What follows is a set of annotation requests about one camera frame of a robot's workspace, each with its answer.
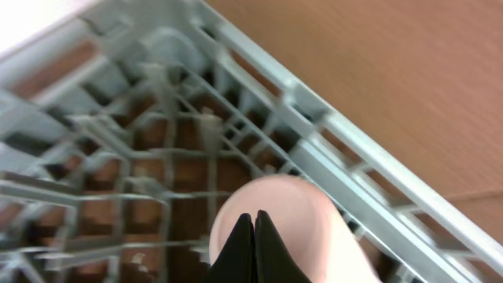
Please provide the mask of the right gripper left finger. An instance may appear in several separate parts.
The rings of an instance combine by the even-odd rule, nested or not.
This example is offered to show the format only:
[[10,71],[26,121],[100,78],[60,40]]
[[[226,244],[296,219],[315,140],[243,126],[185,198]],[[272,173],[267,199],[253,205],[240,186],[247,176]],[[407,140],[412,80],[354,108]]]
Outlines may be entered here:
[[240,215],[204,283],[254,283],[255,235],[251,216]]

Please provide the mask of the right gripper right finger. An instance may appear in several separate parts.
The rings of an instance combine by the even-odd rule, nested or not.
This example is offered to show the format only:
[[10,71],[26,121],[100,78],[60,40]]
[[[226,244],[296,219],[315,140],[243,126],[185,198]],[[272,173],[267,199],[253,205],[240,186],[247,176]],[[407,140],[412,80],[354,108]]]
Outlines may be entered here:
[[311,283],[290,256],[266,211],[255,219],[255,261],[258,283]]

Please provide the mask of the pink cup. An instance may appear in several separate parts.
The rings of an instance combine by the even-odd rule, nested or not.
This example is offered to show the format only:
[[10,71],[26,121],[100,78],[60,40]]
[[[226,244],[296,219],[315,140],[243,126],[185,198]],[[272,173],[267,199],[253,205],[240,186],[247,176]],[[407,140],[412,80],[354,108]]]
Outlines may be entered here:
[[240,215],[254,226],[268,213],[290,256],[311,282],[377,282],[371,263],[332,201],[314,184],[291,175],[269,175],[240,187],[219,210],[211,228],[214,264]]

